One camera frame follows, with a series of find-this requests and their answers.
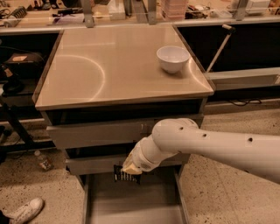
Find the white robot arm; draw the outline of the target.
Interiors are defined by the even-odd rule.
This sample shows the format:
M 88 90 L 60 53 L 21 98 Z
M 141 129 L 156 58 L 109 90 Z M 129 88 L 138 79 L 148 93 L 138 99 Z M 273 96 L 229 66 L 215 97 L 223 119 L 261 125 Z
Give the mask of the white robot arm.
M 131 175 L 150 172 L 178 154 L 201 155 L 280 183 L 280 136 L 207 131 L 188 118 L 157 122 L 136 143 L 122 170 Z

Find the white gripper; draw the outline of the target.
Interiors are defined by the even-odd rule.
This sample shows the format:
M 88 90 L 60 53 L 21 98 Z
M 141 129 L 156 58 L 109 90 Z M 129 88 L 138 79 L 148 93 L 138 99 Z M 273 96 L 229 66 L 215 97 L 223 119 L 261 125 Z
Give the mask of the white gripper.
M 122 164 L 122 171 L 130 175 L 149 172 L 158 166 L 157 149 L 152 139 L 141 139 Z

